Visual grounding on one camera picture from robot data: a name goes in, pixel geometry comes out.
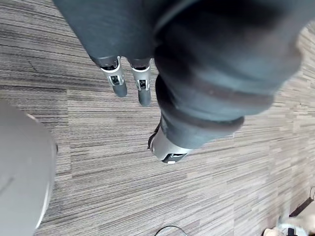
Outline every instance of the silver metal joint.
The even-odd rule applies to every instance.
[[[149,141],[149,148],[153,155],[167,164],[178,162],[192,151],[192,149],[179,147],[169,141],[163,134],[161,127],[152,137],[151,141]]]
[[[137,88],[139,91],[141,90],[149,90],[150,89],[150,75],[151,75],[151,62],[150,65],[144,70],[138,70],[131,67],[134,80],[136,82]]]
[[[120,57],[117,57],[117,67],[113,70],[105,70],[101,68],[103,73],[106,75],[109,83],[112,86],[123,85],[124,83],[124,71],[120,63]]]

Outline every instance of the wire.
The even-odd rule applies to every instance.
[[[180,227],[178,227],[178,226],[175,226],[175,225],[167,225],[167,226],[164,226],[163,228],[159,229],[159,230],[157,231],[157,233],[156,233],[154,236],[157,236],[157,235],[159,234],[159,232],[161,232],[161,231],[164,230],[165,228],[169,228],[169,227],[177,228],[177,229],[179,229],[180,231],[182,231],[182,232],[185,234],[185,236],[188,236],[182,228],[180,228]]]

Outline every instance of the gray striped carpet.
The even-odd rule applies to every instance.
[[[302,70],[269,111],[168,166],[146,149],[156,98],[137,103],[125,60],[128,96],[117,98],[49,0],[0,0],[0,99],[38,118],[59,145],[35,235],[153,236],[175,224],[189,236],[258,236],[274,226],[315,182],[313,28],[301,35]]]

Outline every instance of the dark gray fabric sleeve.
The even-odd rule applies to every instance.
[[[313,0],[203,0],[164,24],[155,62],[167,138],[197,148],[268,109],[299,69],[296,41],[314,15]]]

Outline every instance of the gray round object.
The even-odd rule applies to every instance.
[[[150,90],[138,90],[139,102],[143,107],[148,107],[151,103],[151,93]]]
[[[0,102],[0,235],[33,235],[48,207],[56,153],[43,124]]]
[[[113,86],[113,90],[118,97],[125,97],[127,95],[127,86],[125,82],[122,85]]]

